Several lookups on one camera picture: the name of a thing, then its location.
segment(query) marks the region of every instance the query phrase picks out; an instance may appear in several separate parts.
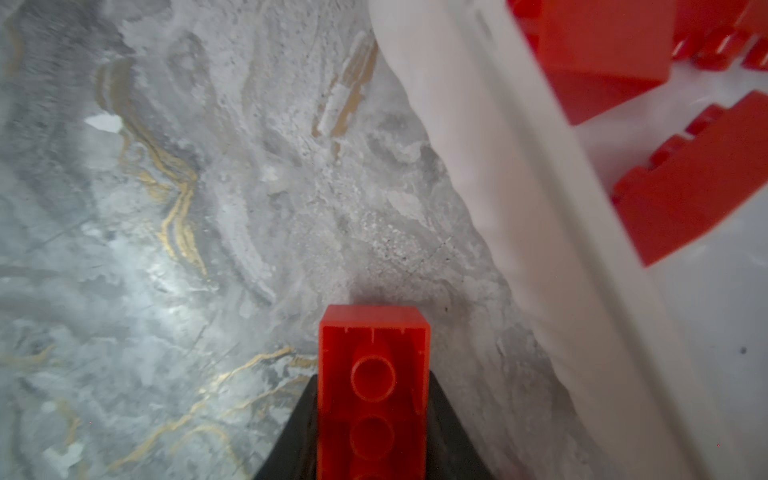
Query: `white plastic surface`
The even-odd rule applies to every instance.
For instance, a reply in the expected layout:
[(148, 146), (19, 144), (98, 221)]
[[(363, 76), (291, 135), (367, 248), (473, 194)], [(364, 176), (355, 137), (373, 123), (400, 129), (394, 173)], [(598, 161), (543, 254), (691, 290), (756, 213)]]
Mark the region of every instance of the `white plastic surface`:
[(649, 271), (751, 471), (768, 478), (768, 187)]
[[(759, 478), (504, 2), (370, 0), (370, 10), (382, 53), (598, 444), (631, 478)], [(705, 106), (688, 105), (694, 113), (669, 134)], [(625, 129), (645, 120), (634, 118)], [(623, 158), (616, 132), (599, 141), (601, 121), (579, 136), (611, 153), (596, 158)], [(627, 165), (669, 134), (654, 131), (646, 137), (664, 137), (651, 144), (622, 134), (642, 144)], [(603, 182), (625, 171), (609, 170)]]

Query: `marble floor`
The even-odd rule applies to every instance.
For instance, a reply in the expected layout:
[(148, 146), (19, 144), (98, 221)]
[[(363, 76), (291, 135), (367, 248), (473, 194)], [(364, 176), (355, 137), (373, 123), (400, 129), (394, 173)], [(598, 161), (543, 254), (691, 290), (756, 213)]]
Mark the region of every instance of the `marble floor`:
[(622, 478), (363, 0), (0, 2), (0, 477), (249, 478), (331, 303), (415, 305), (502, 479)]

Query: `red lego brick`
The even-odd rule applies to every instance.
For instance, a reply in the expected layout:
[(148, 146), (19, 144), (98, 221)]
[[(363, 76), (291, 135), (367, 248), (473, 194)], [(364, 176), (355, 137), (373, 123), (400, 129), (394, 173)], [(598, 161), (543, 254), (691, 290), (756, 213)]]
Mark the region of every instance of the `red lego brick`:
[(319, 332), (319, 480), (424, 479), (429, 337), (415, 307), (328, 307)]
[(669, 78), (674, 2), (507, 1), (572, 124)]
[(647, 266), (705, 235), (768, 184), (768, 95), (710, 106), (687, 131), (695, 137), (667, 141), (658, 166), (617, 183), (614, 205)]
[[(765, 0), (678, 0), (672, 58), (690, 58), (703, 70), (726, 70), (753, 35), (768, 36)], [(759, 49), (752, 54), (753, 61), (759, 54)]]
[(750, 70), (768, 71), (768, 38), (761, 38), (746, 54), (741, 66)]
[(682, 147), (688, 144), (690, 140), (681, 135), (672, 135), (667, 141), (661, 144), (654, 153), (650, 156), (650, 164), (654, 167), (658, 167), (665, 161), (669, 160), (672, 155), (676, 154)]

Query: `white speck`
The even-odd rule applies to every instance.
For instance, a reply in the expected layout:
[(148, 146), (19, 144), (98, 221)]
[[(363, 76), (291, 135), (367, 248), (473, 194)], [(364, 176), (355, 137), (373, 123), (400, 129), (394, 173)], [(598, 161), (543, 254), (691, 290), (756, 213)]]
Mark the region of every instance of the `white speck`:
[(63, 455), (54, 449), (48, 448), (43, 452), (43, 458), (48, 460), (48, 463), (58, 473), (58, 476), (67, 478), (69, 476), (69, 468), (83, 459), (83, 444), (80, 442), (73, 443)]
[(279, 179), (280, 177), (277, 176), (277, 169), (275, 169), (275, 167), (267, 166), (264, 168), (264, 175), (261, 176), (262, 181), (274, 182)]
[(286, 407), (272, 407), (270, 409), (270, 417), (275, 419), (281, 425), (285, 425), (290, 418), (290, 414), (293, 410)]
[(266, 294), (267, 294), (267, 296), (270, 298), (270, 300), (272, 300), (273, 302), (275, 301), (275, 299), (277, 298), (277, 294), (275, 293), (275, 291), (274, 291), (274, 290), (272, 290), (271, 288), (269, 288), (269, 287), (266, 285), (266, 283), (264, 283), (263, 281), (259, 280), (258, 282), (256, 282), (256, 285), (258, 285), (258, 286), (259, 286), (259, 288), (261, 288), (261, 290), (262, 290), (264, 293), (266, 293)]
[(402, 147), (402, 152), (405, 154), (405, 158), (403, 160), (405, 160), (406, 163), (414, 164), (419, 160), (419, 158), (422, 157), (422, 147), (425, 145), (429, 145), (429, 142), (415, 141), (407, 147)]
[(85, 123), (101, 131), (111, 134), (118, 133), (123, 128), (123, 119), (118, 115), (99, 114), (85, 119)]
[(53, 413), (56, 411), (56, 403), (48, 400), (46, 403), (43, 403), (40, 410), (42, 410), (43, 413)]
[(422, 210), (422, 203), (416, 195), (403, 192), (388, 192), (386, 198), (401, 215), (411, 220), (416, 220), (428, 228)]
[(250, 301), (250, 298), (245, 296), (243, 301), (240, 303), (240, 308), (237, 310), (237, 312), (243, 318), (249, 319), (256, 312), (256, 310), (256, 306), (253, 305), (253, 302)]
[(349, 94), (352, 89), (339, 82), (333, 85), (330, 95), (326, 101), (326, 109), (323, 112), (323, 116), (320, 118), (320, 122), (317, 124), (317, 131), (322, 135), (330, 135), (336, 122), (339, 120), (342, 110), (346, 106), (346, 102), (349, 99)]

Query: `lego stud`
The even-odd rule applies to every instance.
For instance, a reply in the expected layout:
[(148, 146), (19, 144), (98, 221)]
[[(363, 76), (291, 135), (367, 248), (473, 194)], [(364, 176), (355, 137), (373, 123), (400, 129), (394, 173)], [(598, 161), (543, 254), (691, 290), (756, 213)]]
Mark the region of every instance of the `lego stud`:
[(752, 70), (768, 71), (768, 38), (758, 40), (741, 65)]
[(363, 340), (352, 357), (352, 390), (366, 402), (381, 402), (395, 391), (395, 367), (389, 346)]
[(650, 163), (654, 167), (659, 167), (689, 143), (690, 140), (682, 135), (672, 135), (650, 156)]
[(694, 55), (694, 65), (702, 70), (727, 70), (749, 39), (749, 34), (734, 27), (715, 28)]
[(709, 107), (704, 108), (704, 111), (698, 114), (696, 118), (694, 118), (694, 121), (690, 122), (690, 125), (685, 128), (685, 131), (691, 135), (700, 134), (704, 131), (704, 128), (707, 128), (717, 121), (718, 118), (722, 117), (725, 110), (725, 107), (718, 104), (712, 104)]
[(678, 35), (674, 39), (674, 46), (672, 48), (672, 60), (688, 60), (693, 57), (701, 44), (704, 42), (704, 37), (701, 34), (690, 33), (684, 35)]
[(383, 460), (395, 445), (392, 423), (380, 415), (363, 416), (349, 430), (349, 444), (355, 456), (369, 462)]

